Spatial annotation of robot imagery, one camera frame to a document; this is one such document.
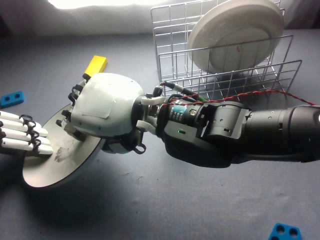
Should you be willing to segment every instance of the green wire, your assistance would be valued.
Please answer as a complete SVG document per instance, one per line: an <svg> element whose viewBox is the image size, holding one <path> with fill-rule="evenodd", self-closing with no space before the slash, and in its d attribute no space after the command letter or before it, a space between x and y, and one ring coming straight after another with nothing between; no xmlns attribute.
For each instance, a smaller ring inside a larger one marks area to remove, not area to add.
<svg viewBox="0 0 320 240"><path fill-rule="evenodd" d="M201 102L205 102L205 101L207 101L204 97L202 97L202 96L199 96L199 100L201 101Z"/></svg>

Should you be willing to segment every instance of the bright light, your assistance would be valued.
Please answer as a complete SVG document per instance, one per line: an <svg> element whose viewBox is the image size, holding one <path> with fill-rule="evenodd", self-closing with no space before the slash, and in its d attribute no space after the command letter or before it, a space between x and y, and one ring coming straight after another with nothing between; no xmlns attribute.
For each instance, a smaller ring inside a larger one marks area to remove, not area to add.
<svg viewBox="0 0 320 240"><path fill-rule="evenodd" d="M89 6L157 5L166 0L48 0L57 9L77 9Z"/></svg>

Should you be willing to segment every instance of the blue label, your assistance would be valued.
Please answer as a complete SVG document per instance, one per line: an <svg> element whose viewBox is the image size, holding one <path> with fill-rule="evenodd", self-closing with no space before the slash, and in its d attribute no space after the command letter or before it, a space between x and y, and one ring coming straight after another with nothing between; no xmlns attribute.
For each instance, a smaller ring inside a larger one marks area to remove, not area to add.
<svg viewBox="0 0 320 240"><path fill-rule="evenodd" d="M186 106L175 105L172 111L179 114L184 114L186 110L187 110Z"/></svg>

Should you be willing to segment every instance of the robotic hand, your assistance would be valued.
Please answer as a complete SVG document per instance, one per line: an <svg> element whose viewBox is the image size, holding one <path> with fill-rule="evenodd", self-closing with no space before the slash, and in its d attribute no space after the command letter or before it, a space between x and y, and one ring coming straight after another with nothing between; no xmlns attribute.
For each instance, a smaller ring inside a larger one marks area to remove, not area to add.
<svg viewBox="0 0 320 240"><path fill-rule="evenodd" d="M53 149L46 138L47 130L33 121L29 115L15 115L0 111L0 153L27 155L51 155Z"/></svg>
<svg viewBox="0 0 320 240"><path fill-rule="evenodd" d="M199 101L181 86L163 84L186 96L161 96L162 86L144 94L128 77L97 73L72 89L71 109L56 124L80 141L87 135L105 139L102 150L113 154L143 154L148 131L163 140L169 155L202 167L319 156L319 106L252 111L238 102Z"/></svg>

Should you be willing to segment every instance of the gray tablecloth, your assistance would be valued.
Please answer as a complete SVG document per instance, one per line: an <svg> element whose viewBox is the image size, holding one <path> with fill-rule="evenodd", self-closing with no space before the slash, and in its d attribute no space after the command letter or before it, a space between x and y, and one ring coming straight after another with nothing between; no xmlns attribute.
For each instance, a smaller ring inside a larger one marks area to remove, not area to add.
<svg viewBox="0 0 320 240"><path fill-rule="evenodd" d="M320 103L320 30L292 30L288 60L302 59L291 93ZM0 41L0 96L24 91L6 111L44 124L69 103L93 55L106 72L136 80L146 92L158 83L151 35L15 38ZM301 104L271 96L253 108ZM147 151L101 152L72 181L34 190L21 178L22 161L0 155L0 239L265 240L275 223L320 236L320 161L249 161L226 169L170 157L146 134Z"/></svg>

